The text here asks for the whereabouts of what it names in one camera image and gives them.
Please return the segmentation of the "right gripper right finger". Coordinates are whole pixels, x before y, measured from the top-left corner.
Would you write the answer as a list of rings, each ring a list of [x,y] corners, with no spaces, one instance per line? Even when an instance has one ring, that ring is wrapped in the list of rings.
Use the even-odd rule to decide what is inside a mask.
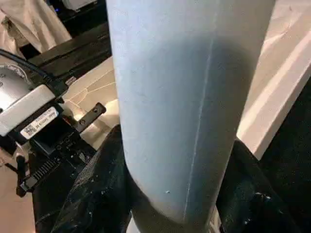
[[[240,140],[234,142],[216,207],[223,233],[301,232],[258,160]]]

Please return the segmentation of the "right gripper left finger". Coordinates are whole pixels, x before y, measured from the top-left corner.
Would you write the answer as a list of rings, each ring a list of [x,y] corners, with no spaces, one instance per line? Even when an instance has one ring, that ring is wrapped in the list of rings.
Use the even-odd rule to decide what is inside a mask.
[[[76,176],[60,165],[36,188],[36,232],[124,233],[132,207],[121,126]]]

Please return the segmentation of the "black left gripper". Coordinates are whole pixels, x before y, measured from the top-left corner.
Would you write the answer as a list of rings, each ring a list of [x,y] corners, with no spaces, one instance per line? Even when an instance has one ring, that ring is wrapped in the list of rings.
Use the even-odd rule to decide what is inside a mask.
[[[76,176],[95,154],[95,149],[81,137],[81,133],[104,114],[106,108],[98,102],[78,121],[62,112],[58,104],[48,104],[47,109],[38,111],[14,129],[16,142],[28,142],[30,154],[45,158],[37,170],[27,175],[28,162],[17,156],[18,196],[33,192],[61,164],[68,164]]]

